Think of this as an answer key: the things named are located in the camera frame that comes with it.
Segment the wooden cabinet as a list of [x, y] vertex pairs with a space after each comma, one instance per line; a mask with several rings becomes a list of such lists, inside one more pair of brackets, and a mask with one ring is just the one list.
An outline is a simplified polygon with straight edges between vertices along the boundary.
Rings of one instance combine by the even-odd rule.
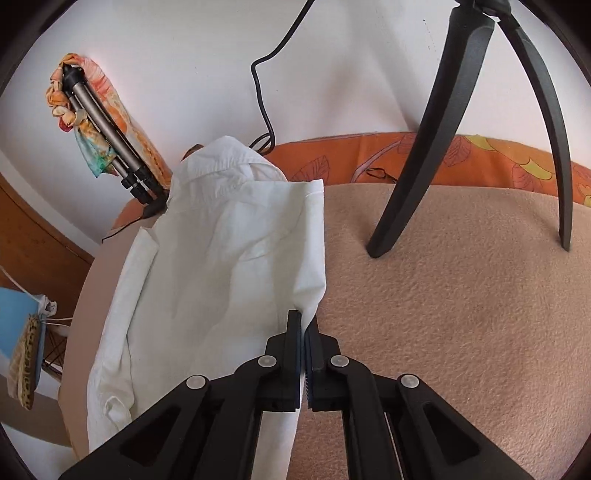
[[59, 317], [73, 315], [94, 257], [43, 219], [1, 180], [1, 285], [20, 284], [55, 301]]

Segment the folded silver tripod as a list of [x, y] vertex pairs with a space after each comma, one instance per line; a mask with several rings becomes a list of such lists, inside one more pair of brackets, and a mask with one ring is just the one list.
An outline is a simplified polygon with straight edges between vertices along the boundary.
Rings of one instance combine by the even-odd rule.
[[84, 70], [76, 65], [62, 66], [62, 90], [77, 110], [83, 110], [107, 147], [107, 164], [121, 177], [122, 186], [137, 199], [145, 211], [155, 214], [164, 209], [167, 193], [125, 138], [110, 114], [88, 86]]

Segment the leopard print cushion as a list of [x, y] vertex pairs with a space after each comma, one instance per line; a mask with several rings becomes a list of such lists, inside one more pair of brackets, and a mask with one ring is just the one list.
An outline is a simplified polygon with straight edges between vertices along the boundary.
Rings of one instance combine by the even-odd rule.
[[8, 395], [28, 411], [33, 408], [34, 404], [40, 337], [40, 318], [37, 314], [29, 315], [13, 349], [9, 363]]

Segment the beige fleece blanket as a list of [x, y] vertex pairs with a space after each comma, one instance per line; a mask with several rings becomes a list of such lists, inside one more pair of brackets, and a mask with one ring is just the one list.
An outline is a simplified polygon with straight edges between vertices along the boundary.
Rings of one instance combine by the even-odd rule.
[[[394, 249], [366, 243], [391, 189], [325, 187], [325, 280], [312, 320], [370, 370], [421, 377], [537, 479], [590, 474], [590, 210], [559, 245], [554, 198], [432, 187]], [[58, 402], [87, 455], [87, 383], [134, 228], [80, 296]]]

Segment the white desk lamp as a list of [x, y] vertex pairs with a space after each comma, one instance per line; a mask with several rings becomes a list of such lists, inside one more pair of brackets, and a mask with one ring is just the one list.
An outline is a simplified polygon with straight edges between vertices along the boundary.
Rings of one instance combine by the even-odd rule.
[[51, 322], [66, 322], [71, 321], [72, 317], [56, 317], [58, 304], [55, 301], [50, 300], [46, 295], [33, 295], [20, 285], [3, 267], [0, 266], [2, 274], [22, 293], [27, 295], [30, 299], [38, 304], [38, 313], [49, 318]]

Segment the white long-sleeve shirt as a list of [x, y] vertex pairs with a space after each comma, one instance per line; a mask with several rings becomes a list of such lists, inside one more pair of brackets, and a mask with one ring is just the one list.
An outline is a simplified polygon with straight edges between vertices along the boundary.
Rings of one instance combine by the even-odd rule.
[[124, 478], [114, 437], [194, 375], [263, 354], [325, 294], [325, 186], [293, 182], [235, 138], [183, 160], [167, 208], [136, 234], [87, 383], [85, 478]]

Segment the blue chair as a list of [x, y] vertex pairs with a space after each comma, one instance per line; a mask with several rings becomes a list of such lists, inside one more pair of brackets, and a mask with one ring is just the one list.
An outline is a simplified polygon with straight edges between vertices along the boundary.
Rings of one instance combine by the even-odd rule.
[[38, 313], [38, 304], [21, 291], [1, 288], [0, 291], [0, 347], [11, 357], [29, 315]]

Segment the colourful patterned scarf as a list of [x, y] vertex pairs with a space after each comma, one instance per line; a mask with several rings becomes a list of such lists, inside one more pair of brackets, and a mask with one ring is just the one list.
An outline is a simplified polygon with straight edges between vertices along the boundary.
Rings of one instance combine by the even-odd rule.
[[115, 161], [124, 159], [111, 141], [114, 135], [134, 155], [129, 166], [144, 163], [151, 176], [167, 190], [171, 170], [139, 123], [129, 114], [117, 90], [92, 59], [68, 53], [53, 71], [45, 99], [64, 132], [74, 133], [82, 157], [96, 177], [116, 176]]

